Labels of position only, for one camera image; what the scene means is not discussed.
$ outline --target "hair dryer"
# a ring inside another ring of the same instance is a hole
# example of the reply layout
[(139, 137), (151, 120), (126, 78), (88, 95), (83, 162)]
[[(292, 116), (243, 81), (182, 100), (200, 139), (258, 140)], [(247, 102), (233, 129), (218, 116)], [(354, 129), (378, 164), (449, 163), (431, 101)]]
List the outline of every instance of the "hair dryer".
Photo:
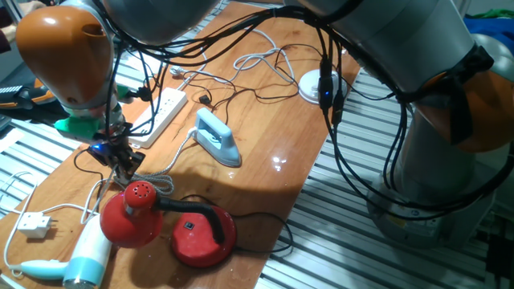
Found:
[(95, 288), (102, 283), (111, 245), (100, 229), (100, 216), (96, 215), (84, 227), (69, 262), (32, 260), (11, 269), (37, 279), (62, 279), (68, 289)]

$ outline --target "light blue iron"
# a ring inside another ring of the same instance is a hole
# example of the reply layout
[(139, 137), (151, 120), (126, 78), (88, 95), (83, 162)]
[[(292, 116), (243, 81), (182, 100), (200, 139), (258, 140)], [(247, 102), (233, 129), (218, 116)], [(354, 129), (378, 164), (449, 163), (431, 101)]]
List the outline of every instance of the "light blue iron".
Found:
[(216, 160), (229, 167), (241, 165), (232, 131), (207, 108), (196, 112), (194, 139)]

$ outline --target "red lamp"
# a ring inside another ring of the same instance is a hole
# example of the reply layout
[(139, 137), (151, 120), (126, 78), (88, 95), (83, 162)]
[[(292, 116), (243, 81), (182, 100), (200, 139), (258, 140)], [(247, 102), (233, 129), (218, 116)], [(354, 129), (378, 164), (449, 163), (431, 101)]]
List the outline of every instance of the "red lamp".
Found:
[(172, 250), (192, 267), (220, 263), (236, 240), (232, 217), (217, 206), (160, 197), (147, 181), (135, 181), (112, 197), (100, 215), (100, 226), (113, 244), (137, 248), (156, 238), (162, 228), (162, 211), (184, 213), (173, 228)]

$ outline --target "white power strip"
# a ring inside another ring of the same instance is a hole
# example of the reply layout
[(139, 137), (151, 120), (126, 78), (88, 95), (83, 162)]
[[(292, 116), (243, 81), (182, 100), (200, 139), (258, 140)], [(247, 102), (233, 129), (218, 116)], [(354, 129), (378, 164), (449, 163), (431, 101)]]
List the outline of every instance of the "white power strip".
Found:
[[(131, 136), (128, 141), (136, 148), (149, 148), (153, 142), (161, 135), (162, 131), (175, 118), (187, 102), (185, 92), (172, 88), (166, 88), (161, 93), (161, 105), (155, 115), (153, 131), (147, 136)], [(146, 108), (134, 123), (134, 127), (146, 122), (152, 117), (152, 107)], [(147, 133), (150, 130), (150, 122), (138, 128), (135, 133)]]

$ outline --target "wooden tabletop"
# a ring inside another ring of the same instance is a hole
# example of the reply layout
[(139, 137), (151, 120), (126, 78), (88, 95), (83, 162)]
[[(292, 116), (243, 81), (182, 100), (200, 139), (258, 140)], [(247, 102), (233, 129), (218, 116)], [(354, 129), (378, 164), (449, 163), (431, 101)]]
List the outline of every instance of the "wooden tabletop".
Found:
[[(216, 17), (198, 37), (215, 31), (223, 24), (259, 10), (253, 6), (231, 3)], [(275, 18), (258, 27), (268, 34), (278, 47), (290, 43), (306, 43), (318, 47), (316, 32), (301, 21)], [(220, 40), (207, 56), (223, 49), (232, 39)], [(261, 35), (249, 34), (241, 43), (219, 59), (207, 64), (205, 70), (215, 75), (230, 78), (235, 70), (232, 63), (241, 55), (264, 52), (271, 44)], [(319, 55), (308, 47), (289, 47), (286, 52), (291, 60), (295, 77), (319, 67)], [(343, 61), (345, 77), (353, 81), (358, 72), (357, 64), (350, 57)], [(285, 63), (281, 67), (287, 70)], [(212, 79), (197, 76), (194, 84), (209, 88), (214, 101), (231, 95), (230, 86), (216, 83)], [(165, 87), (175, 88), (181, 83), (170, 75)], [(235, 84), (242, 88), (256, 88), (262, 97), (285, 96), (296, 91), (278, 77), (267, 65), (260, 63), (255, 68), (242, 72)], [(205, 91), (187, 87), (188, 103), (172, 124), (162, 133), (150, 149), (142, 149), (146, 154), (139, 173), (152, 173), (165, 168), (178, 146), (194, 126), (196, 111), (204, 105), (198, 97)], [(141, 102), (124, 106), (124, 114), (134, 121), (148, 106)], [(222, 106), (215, 114), (222, 120), (226, 109)], [(252, 92), (244, 92), (230, 102), (228, 126), (234, 133), (235, 141), (243, 159), (238, 168), (220, 165), (200, 145), (190, 140), (178, 158), (169, 175), (175, 184), (174, 198), (188, 194), (201, 194), (218, 203), (234, 215), (251, 212), (270, 212), (286, 218), (296, 197), (316, 159), (327, 130), (320, 109), (307, 103), (299, 96), (281, 101), (257, 100)], [(29, 211), (40, 211), (60, 203), (83, 205), (90, 188), (98, 177), (75, 169), (72, 154), (42, 183), (32, 198)], [(85, 169), (99, 170), (108, 174), (108, 168), (101, 167), (90, 156), (79, 158), (79, 165)], [(117, 193), (114, 187), (109, 195)], [(17, 233), (9, 250), (9, 262), (19, 264), (32, 259), (69, 260), (80, 236), (81, 211), (63, 209), (50, 213), (58, 220), (43, 240), (27, 240)], [(138, 250), (119, 249), (112, 256), (102, 284), (103, 288), (253, 288), (267, 260), (267, 254), (243, 254), (234, 252), (223, 264), (205, 270), (192, 269), (182, 265), (170, 251), (169, 235), (178, 214), (165, 216), (161, 235), (149, 245)], [(17, 215), (9, 214), (0, 221), (0, 247), (5, 246), (6, 238)], [(237, 245), (252, 250), (270, 250), (281, 230), (276, 220), (256, 216), (235, 219), (238, 229)], [(5, 264), (2, 271), (12, 278)], [(43, 288), (60, 285), (60, 282), (44, 282), (23, 278), (19, 282), (26, 288)]]

